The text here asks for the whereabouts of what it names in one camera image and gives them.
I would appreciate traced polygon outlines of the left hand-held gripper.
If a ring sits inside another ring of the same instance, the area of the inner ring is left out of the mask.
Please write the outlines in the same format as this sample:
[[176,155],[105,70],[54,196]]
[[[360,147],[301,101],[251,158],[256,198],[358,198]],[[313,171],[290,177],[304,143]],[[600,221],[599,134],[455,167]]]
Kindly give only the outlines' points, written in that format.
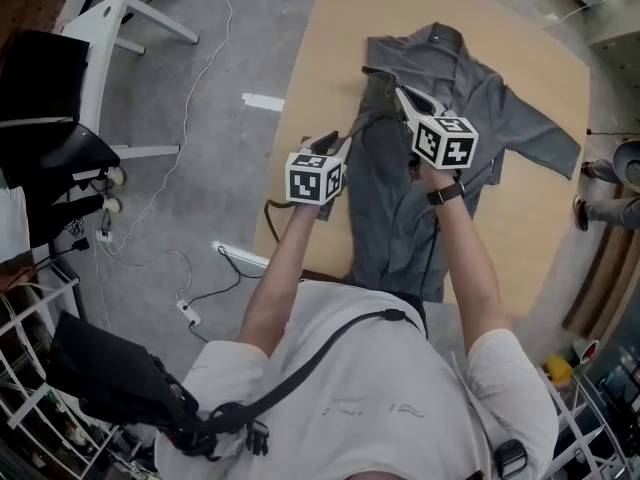
[[293,203],[328,203],[343,188],[345,163],[352,146],[351,137],[339,132],[304,137],[301,151],[290,153],[285,165],[285,197]]

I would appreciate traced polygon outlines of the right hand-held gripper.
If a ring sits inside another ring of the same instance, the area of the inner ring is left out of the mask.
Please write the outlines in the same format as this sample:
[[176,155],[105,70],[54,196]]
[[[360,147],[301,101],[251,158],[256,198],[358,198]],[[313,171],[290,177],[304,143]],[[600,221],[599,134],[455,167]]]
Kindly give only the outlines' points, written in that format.
[[395,88],[395,97],[418,158],[437,170],[471,166],[479,134],[468,119],[446,112],[438,100],[406,85]]

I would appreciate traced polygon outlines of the grey robe garment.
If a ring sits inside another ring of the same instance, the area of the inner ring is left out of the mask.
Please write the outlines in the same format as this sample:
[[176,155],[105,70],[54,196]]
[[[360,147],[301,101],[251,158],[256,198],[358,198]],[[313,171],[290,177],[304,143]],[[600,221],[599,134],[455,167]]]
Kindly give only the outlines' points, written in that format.
[[473,162],[460,174],[470,213],[483,187],[499,182],[505,151],[571,178],[580,147],[521,100],[499,73],[473,58],[461,33],[448,25],[432,23],[406,37],[368,38],[363,71],[367,84],[351,129],[347,169],[350,278],[368,289],[440,302],[447,267],[439,225],[419,180],[395,88],[406,85],[430,95],[478,132]]

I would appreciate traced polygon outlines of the black shoulder pack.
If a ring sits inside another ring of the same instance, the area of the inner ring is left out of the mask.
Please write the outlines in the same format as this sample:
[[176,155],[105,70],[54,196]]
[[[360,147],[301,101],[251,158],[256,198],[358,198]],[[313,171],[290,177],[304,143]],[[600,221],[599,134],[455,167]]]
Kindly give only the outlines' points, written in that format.
[[77,398],[88,416],[154,427],[181,448],[195,443],[198,402],[139,344],[64,312],[45,373],[49,386]]

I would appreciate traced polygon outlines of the person's right forearm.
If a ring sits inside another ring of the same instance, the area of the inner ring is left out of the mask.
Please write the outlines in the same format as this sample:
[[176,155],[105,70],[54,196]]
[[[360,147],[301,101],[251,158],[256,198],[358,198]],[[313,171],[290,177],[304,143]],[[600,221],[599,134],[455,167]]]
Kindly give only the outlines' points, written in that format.
[[[429,166],[423,166],[420,174],[428,192],[454,182],[451,173]],[[435,206],[435,211],[460,314],[464,346],[466,351],[470,351],[483,335],[496,329],[506,329],[508,319],[492,260],[463,197]]]

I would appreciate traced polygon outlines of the person's left forearm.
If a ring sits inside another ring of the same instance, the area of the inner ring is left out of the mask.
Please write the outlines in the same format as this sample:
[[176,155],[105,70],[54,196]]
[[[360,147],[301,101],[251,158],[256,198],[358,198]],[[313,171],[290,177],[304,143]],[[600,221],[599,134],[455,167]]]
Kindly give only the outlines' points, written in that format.
[[271,356],[282,339],[319,207],[297,206],[246,307],[237,341]]

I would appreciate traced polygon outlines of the white paper label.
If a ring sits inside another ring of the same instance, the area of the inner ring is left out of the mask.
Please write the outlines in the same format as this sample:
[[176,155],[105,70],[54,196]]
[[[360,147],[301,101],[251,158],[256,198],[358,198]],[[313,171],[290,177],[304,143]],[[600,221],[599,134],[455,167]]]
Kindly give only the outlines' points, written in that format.
[[247,107],[268,110],[272,112],[281,112],[285,104],[285,100],[282,98],[255,93],[243,93],[242,100]]

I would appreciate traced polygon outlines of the grey locker cabinet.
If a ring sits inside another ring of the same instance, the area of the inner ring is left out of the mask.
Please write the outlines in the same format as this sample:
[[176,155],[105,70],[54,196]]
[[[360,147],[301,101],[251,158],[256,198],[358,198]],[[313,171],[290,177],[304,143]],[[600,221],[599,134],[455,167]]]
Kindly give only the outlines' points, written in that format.
[[605,62],[640,65],[640,0],[607,0],[585,18],[587,42]]

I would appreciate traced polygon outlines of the person's white t-shirt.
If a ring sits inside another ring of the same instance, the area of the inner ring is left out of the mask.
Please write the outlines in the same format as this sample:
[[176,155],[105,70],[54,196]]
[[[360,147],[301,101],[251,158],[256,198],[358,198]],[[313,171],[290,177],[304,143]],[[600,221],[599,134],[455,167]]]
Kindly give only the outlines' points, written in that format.
[[207,344],[185,378],[202,410],[250,403],[309,360],[338,329],[344,335],[311,375],[262,416],[268,453],[242,437],[220,441],[216,460],[155,441],[162,480],[345,480],[383,471],[404,480],[467,480],[495,474],[475,397],[527,453],[526,474],[547,471],[558,418],[547,388],[509,330],[472,345],[464,373],[425,336],[417,311],[383,292],[305,281],[271,355],[242,343]]

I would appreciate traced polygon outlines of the white desk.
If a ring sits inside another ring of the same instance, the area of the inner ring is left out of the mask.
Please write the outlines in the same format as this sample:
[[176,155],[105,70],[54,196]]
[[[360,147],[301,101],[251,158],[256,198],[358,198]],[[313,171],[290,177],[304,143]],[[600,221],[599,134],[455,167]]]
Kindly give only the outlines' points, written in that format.
[[140,0],[104,0],[70,21],[62,35],[89,44],[87,67],[80,96],[78,121],[94,134],[99,133],[102,101],[111,57],[115,48],[144,55],[146,48],[119,36],[124,16],[133,12],[190,44],[199,36],[177,21]]

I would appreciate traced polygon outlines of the wooden step platform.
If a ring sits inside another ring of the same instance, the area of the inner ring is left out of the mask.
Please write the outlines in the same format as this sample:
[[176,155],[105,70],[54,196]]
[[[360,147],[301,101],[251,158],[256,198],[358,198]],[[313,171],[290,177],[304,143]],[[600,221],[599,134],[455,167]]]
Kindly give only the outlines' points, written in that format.
[[640,231],[607,226],[592,264],[567,313],[565,330],[608,340],[640,280]]

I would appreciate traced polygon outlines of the black monitor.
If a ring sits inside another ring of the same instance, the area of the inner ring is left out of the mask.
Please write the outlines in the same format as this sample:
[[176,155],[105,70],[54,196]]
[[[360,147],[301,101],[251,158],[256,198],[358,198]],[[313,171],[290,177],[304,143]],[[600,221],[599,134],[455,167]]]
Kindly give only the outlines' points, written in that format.
[[18,29],[0,58],[0,174],[10,188],[83,179],[119,166],[118,155],[80,122],[89,43]]

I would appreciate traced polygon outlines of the white red paper cup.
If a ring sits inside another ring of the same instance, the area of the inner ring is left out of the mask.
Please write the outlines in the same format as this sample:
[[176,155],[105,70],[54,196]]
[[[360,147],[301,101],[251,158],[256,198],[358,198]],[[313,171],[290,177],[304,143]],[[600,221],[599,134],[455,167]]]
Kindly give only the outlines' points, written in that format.
[[578,366],[588,363],[597,353],[599,340],[576,336],[571,343],[572,365]]

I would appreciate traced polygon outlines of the yellow container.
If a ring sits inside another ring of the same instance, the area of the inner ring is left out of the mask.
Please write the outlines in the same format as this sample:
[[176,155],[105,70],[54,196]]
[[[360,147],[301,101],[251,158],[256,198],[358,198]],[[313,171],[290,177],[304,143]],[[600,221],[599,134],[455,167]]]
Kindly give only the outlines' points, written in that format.
[[545,369],[549,380],[556,386],[567,384],[574,371],[566,359],[559,354],[552,354],[548,357]]

